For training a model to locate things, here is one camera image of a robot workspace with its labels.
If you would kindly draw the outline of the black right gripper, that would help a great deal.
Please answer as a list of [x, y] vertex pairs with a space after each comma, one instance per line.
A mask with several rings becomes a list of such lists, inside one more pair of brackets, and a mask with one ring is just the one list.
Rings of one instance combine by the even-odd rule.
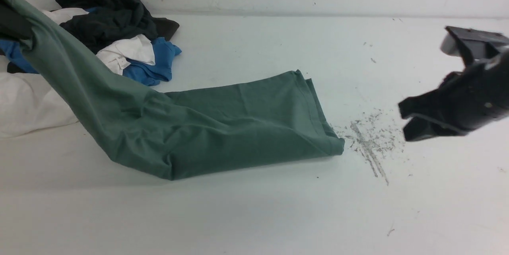
[[441, 50], [461, 57], [464, 70], [398, 103], [400, 117], [409, 120], [402, 129], [407, 142], [466, 136], [508, 117], [508, 37], [450, 25], [445, 30]]

